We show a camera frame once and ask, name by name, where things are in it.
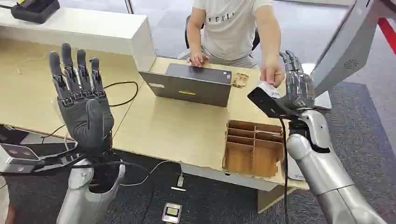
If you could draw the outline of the person's left hand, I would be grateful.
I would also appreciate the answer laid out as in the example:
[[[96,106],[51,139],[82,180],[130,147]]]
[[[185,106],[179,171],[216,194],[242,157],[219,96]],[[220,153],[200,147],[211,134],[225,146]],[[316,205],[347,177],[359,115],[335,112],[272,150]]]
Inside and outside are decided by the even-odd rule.
[[[262,60],[260,80],[277,88],[285,78],[279,57],[266,57]]]

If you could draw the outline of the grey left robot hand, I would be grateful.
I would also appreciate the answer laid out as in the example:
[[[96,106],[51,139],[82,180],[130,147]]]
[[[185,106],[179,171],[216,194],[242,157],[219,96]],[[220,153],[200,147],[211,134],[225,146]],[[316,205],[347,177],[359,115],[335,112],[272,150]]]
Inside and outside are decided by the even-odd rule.
[[[77,70],[74,70],[71,46],[62,44],[62,54],[49,54],[50,72],[57,91],[60,114],[78,147],[90,154],[111,149],[114,118],[107,94],[103,88],[99,59],[90,59],[91,71],[86,65],[86,52],[77,51]]]

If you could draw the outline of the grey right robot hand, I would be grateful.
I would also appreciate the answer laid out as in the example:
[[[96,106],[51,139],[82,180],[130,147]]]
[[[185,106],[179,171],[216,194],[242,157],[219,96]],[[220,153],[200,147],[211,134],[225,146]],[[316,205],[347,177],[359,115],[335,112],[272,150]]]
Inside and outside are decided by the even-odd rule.
[[[299,59],[291,50],[280,52],[286,74],[285,105],[292,110],[312,109],[315,103],[313,80],[303,70]]]

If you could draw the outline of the person's right hand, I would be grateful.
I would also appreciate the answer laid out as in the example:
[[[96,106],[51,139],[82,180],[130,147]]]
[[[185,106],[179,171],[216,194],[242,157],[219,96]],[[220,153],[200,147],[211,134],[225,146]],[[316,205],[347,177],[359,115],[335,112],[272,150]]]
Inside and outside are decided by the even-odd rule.
[[[206,54],[200,52],[191,55],[191,57],[188,57],[187,62],[190,63],[192,66],[202,67],[208,60],[209,57]]]

